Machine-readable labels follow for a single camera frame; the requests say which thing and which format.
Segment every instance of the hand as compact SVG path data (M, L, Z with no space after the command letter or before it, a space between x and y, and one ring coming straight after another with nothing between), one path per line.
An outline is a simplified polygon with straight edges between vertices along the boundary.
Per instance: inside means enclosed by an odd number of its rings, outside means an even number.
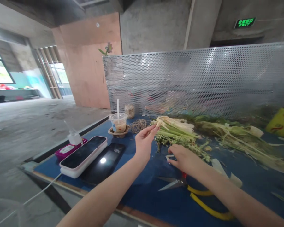
M173 144L168 148L168 153L173 154L177 161L170 159L167 162L190 176L206 165L197 155L181 145Z
M136 135L136 154L140 159L149 161L151 157L151 143L159 128L156 125L143 129Z

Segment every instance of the black phone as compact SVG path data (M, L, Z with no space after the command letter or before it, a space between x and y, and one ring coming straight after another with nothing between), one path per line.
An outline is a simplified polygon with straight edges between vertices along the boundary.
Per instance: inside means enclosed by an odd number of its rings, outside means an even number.
M113 173L124 151L125 145L111 143L86 168L80 178L92 185L100 184Z
M95 136L87 141L82 147L65 158L61 165L74 169L78 167L97 147L99 147L107 138Z

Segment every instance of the perforated metal panel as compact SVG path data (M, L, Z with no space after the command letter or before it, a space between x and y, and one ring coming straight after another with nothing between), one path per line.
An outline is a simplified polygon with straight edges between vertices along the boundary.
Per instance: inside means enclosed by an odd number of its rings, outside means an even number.
M284 42L103 57L110 106L248 116L284 106Z

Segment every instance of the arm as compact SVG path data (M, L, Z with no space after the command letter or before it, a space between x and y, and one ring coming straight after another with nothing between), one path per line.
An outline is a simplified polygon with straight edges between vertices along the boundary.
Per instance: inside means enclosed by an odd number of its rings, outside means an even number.
M190 150L174 144L169 153L177 158L169 163L207 187L244 226L284 226L284 219L236 187Z
M136 154L80 200L57 227L103 226L150 159L155 125L136 135Z

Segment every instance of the charging cable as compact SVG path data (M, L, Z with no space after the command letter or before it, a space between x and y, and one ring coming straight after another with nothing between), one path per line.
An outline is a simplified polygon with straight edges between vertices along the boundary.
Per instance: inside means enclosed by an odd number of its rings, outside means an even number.
M36 195L34 195L33 197L31 197L29 200L27 200L25 203L23 203L23 205L28 204L30 201L32 201L34 198L36 198L38 195L40 195L42 192L44 192L46 189L49 188L49 186L51 186L60 176L62 175L62 173L60 173L55 179L53 179L52 182L50 182L41 192L37 193ZM14 213L16 213L16 211L13 211L12 213L10 213L6 218L4 218L1 222L3 223L6 219L8 219L10 216L12 216Z

